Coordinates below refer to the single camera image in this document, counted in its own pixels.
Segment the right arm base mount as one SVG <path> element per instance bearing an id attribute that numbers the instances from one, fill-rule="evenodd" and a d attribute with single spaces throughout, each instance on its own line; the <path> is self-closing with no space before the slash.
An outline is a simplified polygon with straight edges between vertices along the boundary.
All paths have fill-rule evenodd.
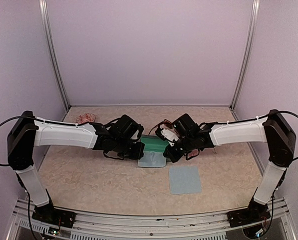
<path id="1" fill-rule="evenodd" d="M 268 204 L 260 204 L 252 198 L 247 208 L 232 210 L 227 213 L 231 228 L 249 225 L 271 217 Z"/>

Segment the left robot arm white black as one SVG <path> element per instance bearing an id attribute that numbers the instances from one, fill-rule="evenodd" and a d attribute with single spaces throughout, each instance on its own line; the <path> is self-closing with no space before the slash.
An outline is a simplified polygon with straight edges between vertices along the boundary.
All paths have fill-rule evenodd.
<path id="1" fill-rule="evenodd" d="M 25 111 L 17 118 L 7 136 L 7 161 L 30 195 L 39 214 L 52 223 L 59 217 L 42 185 L 32 158 L 33 149 L 41 146 L 70 146 L 117 154 L 118 160 L 139 160 L 144 156 L 140 141 L 144 128 L 131 117 L 121 117 L 107 123 L 67 123 L 37 118 Z"/>

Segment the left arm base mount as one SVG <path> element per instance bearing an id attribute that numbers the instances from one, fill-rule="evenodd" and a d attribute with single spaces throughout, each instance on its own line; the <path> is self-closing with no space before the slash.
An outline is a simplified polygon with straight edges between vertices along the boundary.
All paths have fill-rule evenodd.
<path id="1" fill-rule="evenodd" d="M 44 206 L 35 206 L 32 214 L 34 220 L 70 229 L 73 228 L 75 217 L 75 212 L 55 208 L 52 200 Z"/>

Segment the pink transparent sunglasses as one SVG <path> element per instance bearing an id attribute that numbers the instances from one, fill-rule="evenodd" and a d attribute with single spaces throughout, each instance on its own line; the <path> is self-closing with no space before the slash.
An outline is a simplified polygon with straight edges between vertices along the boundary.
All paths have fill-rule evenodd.
<path id="1" fill-rule="evenodd" d="M 212 154 L 217 154 L 216 149 L 215 148 L 206 148 L 206 149 L 195 149 L 192 150 L 188 153 L 185 154 L 185 160 L 191 160 L 193 158 L 196 158 L 200 155 L 200 153 L 202 153 L 203 151 L 208 150 L 209 152 L 211 152 Z"/>

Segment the blue-grey hard glasses case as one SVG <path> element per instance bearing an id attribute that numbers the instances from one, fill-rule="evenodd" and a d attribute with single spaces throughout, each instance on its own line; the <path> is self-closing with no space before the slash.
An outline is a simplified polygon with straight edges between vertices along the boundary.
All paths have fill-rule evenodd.
<path id="1" fill-rule="evenodd" d="M 144 151 L 163 153 L 166 146 L 169 145 L 167 141 L 163 141 L 154 135 L 143 135 L 141 142 L 145 144 Z"/>

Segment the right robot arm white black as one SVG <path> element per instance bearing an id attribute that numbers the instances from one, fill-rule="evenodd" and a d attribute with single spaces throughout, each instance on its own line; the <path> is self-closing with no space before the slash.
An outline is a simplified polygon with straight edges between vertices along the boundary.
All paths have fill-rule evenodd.
<path id="1" fill-rule="evenodd" d="M 193 150 L 203 151 L 226 144 L 261 142 L 268 145 L 269 163 L 262 181 L 244 211 L 249 222 L 255 222 L 264 213 L 266 205 L 283 178 L 287 168 L 294 161 L 296 134 L 282 116 L 273 109 L 265 116 L 236 122 L 211 122 L 198 125 L 184 114 L 173 121 L 171 128 L 162 128 L 156 135 L 168 141 L 164 157 L 175 163 Z"/>

